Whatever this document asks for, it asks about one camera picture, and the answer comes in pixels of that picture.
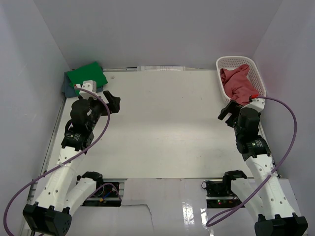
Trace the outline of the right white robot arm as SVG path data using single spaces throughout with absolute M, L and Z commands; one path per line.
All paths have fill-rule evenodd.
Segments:
M 258 97 L 246 106 L 231 100 L 221 110 L 220 120 L 231 114 L 226 124 L 234 129 L 237 150 L 257 185 L 253 190 L 243 172 L 230 171 L 224 174 L 222 189 L 226 195 L 240 199 L 242 203 L 237 208 L 248 210 L 255 221 L 257 236 L 302 236 L 308 228 L 307 220 L 290 205 L 279 183 L 269 146 L 259 134 L 263 107 L 264 100 Z

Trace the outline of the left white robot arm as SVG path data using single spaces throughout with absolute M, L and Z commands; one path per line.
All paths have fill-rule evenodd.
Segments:
M 81 89 L 78 100 L 72 104 L 56 166 L 53 171 L 47 171 L 49 179 L 38 198 L 23 209 L 32 234 L 66 235 L 78 207 L 90 196 L 103 193 L 102 174 L 97 172 L 86 172 L 69 189 L 88 149 L 98 141 L 93 130 L 99 118 L 120 110 L 119 97 L 107 90 L 103 94 L 106 102 L 93 92 Z

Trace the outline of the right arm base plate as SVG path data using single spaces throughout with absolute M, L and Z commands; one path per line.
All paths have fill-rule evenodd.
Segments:
M 205 180 L 201 188 L 206 191 L 207 208 L 233 208 L 241 204 L 241 200 L 227 190 L 222 181 Z

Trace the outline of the red t-shirt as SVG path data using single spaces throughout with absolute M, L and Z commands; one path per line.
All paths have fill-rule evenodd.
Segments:
M 242 64 L 233 70 L 225 68 L 220 70 L 220 79 L 225 94 L 231 100 L 243 106 L 249 104 L 251 95 L 259 95 L 258 90 L 253 87 L 247 78 L 249 70 L 250 67 L 247 64 Z

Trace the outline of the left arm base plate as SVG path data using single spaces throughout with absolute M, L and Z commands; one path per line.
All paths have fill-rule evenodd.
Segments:
M 92 197 L 88 198 L 82 203 L 83 207 L 120 207 L 121 200 L 118 195 L 123 198 L 124 185 L 122 182 L 110 182 L 112 185 L 103 186 Z

